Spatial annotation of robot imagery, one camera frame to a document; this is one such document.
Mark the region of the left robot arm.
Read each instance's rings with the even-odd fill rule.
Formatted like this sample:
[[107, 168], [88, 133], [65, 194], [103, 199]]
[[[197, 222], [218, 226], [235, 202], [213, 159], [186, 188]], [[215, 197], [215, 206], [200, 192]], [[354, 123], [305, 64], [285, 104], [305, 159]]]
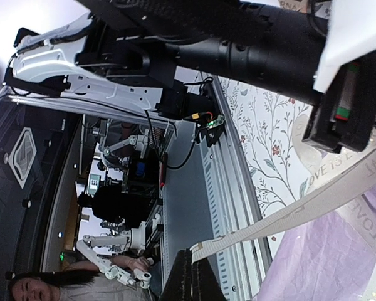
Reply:
[[177, 67], [254, 85], [313, 107], [303, 142], [363, 151], [376, 126], [376, 1], [332, 1], [328, 19], [242, 1], [83, 1], [44, 34], [25, 28], [4, 81], [49, 97], [120, 88], [167, 119], [210, 119]]

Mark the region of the white printed ribbon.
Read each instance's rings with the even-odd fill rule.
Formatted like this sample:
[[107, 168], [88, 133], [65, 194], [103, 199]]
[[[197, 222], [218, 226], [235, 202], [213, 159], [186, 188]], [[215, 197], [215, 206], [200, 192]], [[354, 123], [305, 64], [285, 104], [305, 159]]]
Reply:
[[349, 150], [339, 155], [321, 152], [297, 143], [296, 152], [312, 173], [308, 192], [301, 199], [251, 226], [194, 245], [192, 262], [205, 259], [239, 242], [265, 238], [312, 222], [343, 208], [376, 186], [376, 128], [365, 151]]

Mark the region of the pink wrapping paper sheet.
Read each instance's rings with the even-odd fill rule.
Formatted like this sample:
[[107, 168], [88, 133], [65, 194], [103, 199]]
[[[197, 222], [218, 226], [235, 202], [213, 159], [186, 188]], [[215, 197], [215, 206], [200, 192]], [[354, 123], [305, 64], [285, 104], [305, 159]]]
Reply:
[[376, 186], [287, 231], [253, 300], [376, 300]]

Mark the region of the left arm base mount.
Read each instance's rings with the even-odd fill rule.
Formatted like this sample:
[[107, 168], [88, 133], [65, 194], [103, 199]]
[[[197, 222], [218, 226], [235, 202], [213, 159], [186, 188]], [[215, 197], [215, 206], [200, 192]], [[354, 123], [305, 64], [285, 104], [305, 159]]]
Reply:
[[213, 80], [213, 77], [206, 77], [201, 82], [191, 83], [199, 87], [198, 94], [189, 92], [187, 84], [175, 80], [173, 87], [162, 90], [160, 102], [155, 104], [155, 111], [161, 117], [197, 124], [208, 147], [219, 141], [226, 121], [217, 104]]

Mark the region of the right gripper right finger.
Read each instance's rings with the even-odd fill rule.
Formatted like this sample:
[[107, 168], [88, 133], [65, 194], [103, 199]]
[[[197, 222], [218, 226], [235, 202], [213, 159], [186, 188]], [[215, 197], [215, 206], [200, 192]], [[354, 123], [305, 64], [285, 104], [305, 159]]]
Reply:
[[226, 301], [207, 258], [192, 264], [193, 301]]

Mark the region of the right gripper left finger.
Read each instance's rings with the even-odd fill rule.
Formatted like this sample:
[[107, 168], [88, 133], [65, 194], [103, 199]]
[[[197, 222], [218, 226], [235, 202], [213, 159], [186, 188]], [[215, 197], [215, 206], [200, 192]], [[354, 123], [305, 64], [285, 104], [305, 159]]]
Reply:
[[172, 265], [160, 301], [192, 300], [192, 257], [189, 249], [180, 250]]

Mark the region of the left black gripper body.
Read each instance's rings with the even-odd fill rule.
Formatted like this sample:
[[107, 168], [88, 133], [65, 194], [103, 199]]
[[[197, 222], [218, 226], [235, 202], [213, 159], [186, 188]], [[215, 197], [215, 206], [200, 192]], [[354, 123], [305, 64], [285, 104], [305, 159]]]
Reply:
[[111, 82], [173, 87], [181, 66], [254, 85], [312, 106], [303, 141], [363, 151], [376, 126], [376, 50], [313, 89], [328, 19], [242, 1], [83, 1], [93, 25], [76, 64]]

